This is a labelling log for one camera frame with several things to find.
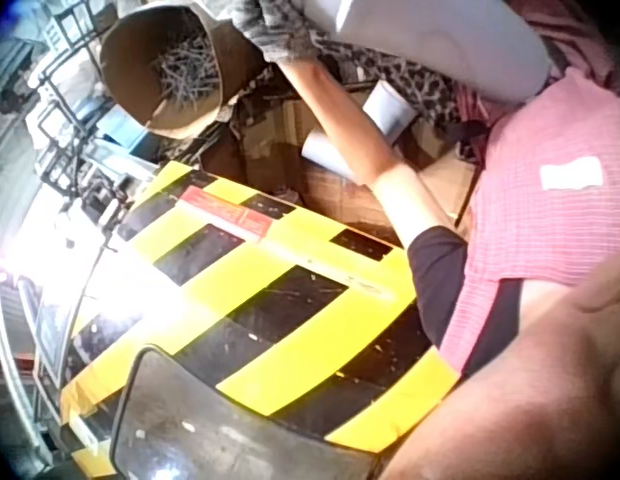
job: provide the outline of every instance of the hand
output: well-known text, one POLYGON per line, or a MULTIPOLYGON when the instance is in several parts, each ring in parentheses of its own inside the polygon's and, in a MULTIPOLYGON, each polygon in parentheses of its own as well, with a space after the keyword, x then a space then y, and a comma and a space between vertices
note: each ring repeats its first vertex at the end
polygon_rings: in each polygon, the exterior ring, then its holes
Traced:
POLYGON ((287 63, 318 54, 291 0, 234 0, 232 23, 261 49, 267 62, 287 63))

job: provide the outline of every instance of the yellow stripe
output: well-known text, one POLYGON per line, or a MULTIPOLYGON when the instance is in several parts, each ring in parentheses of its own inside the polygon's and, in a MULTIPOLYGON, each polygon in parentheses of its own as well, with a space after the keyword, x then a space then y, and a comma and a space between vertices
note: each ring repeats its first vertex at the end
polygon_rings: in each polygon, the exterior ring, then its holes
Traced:
POLYGON ((259 193, 254 188, 246 187, 240 183, 231 182, 225 178, 219 177, 217 181, 208 185, 205 189, 206 192, 223 198, 224 200, 239 204, 253 195, 259 193))
POLYGON ((310 236, 321 240, 330 240, 338 233, 342 232, 345 226, 326 217, 306 210, 297 208, 281 220, 277 220, 270 227, 271 232, 278 229, 297 231, 299 236, 310 236))
MULTIPOLYGON (((233 203, 241 203, 257 193, 224 178, 211 183, 204 191, 233 203)), ((146 260, 154 262, 205 224, 195 210, 173 208, 139 232, 130 244, 146 260)))
POLYGON ((159 175, 157 175, 157 178, 155 178, 154 181, 150 183, 150 185, 148 185, 145 190, 143 190, 139 195, 137 195, 137 198, 135 198, 135 203, 130 210, 134 210, 145 200, 150 198, 158 191, 163 190, 172 182, 177 180, 179 177, 188 173, 190 170, 192 170, 192 167, 188 167, 187 165, 178 162, 170 162, 165 167, 163 167, 161 172, 159 172, 159 175))
POLYGON ((317 238, 316 232, 310 236, 295 226, 290 227, 286 218, 268 232, 264 246, 270 250, 335 281, 359 286, 372 295, 385 295, 387 300, 405 290, 414 296, 410 267, 403 250, 394 249, 378 262, 325 241, 332 236, 317 238))
POLYGON ((459 380, 432 347, 374 404, 326 436, 326 440, 380 452, 423 419, 459 380))
POLYGON ((100 307, 101 304, 94 298, 83 297, 83 299, 81 299, 81 306, 79 307, 79 312, 74 320, 70 338, 73 338, 83 327, 90 323, 90 321, 99 314, 100 307))
POLYGON ((154 262, 205 224, 195 212, 173 208, 139 232, 129 245, 147 261, 154 262))
POLYGON ((163 300, 169 314, 147 312, 64 387, 62 421, 68 420, 70 408, 83 415, 121 388, 143 345, 158 345, 169 354, 178 352, 291 267, 258 246, 245 243, 176 290, 174 298, 166 294, 163 300))
POLYGON ((258 413, 274 413, 347 363, 414 300, 413 290, 396 290, 403 293, 388 302, 348 289, 217 388, 258 413))
POLYGON ((110 450, 110 440, 99 443, 98 454, 93 455, 92 451, 84 448, 72 454, 72 458, 79 468, 83 470, 88 478, 105 477, 115 475, 117 472, 110 463, 108 452, 110 450))

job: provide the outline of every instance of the skin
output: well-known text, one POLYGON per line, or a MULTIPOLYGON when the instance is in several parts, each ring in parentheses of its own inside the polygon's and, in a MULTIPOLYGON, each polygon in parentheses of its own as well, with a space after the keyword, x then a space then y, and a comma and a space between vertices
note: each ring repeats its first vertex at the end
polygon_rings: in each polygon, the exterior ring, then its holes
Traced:
POLYGON ((620 255, 454 391, 382 480, 599 479, 619 455, 620 255))
MULTIPOLYGON (((453 229, 450 218, 416 172, 394 153, 377 126, 321 63, 297 60, 279 66, 348 167, 377 197, 404 247, 431 227, 453 229)), ((535 323, 569 291, 558 283, 525 280, 520 330, 535 323)))
MULTIPOLYGON (((452 228, 319 62, 279 66, 405 247, 452 228)), ((415 429, 382 480, 601 478, 620 452, 620 256, 574 290, 525 280, 520 321, 523 333, 415 429)))

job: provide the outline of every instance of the red label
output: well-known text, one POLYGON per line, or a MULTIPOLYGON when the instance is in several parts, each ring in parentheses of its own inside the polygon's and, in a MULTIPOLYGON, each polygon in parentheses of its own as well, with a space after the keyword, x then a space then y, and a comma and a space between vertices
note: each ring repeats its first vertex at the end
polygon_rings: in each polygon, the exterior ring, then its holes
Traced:
POLYGON ((239 227, 244 232, 251 234, 249 236, 256 235, 258 238, 263 238, 268 233, 270 225, 272 225, 272 219, 267 215, 241 205, 235 205, 194 186, 188 187, 184 194, 181 195, 181 200, 239 227))

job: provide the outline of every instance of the worker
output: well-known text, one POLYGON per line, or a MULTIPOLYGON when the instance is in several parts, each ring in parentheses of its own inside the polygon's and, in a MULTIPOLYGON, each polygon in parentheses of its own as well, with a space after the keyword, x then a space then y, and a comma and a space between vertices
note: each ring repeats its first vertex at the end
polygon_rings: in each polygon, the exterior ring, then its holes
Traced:
POLYGON ((470 244, 316 58, 288 0, 236 0, 233 23, 276 62, 406 248, 430 340, 472 375, 620 252, 620 99, 569 68, 493 129, 470 244))
POLYGON ((620 480, 620 254, 408 437, 381 480, 620 480))

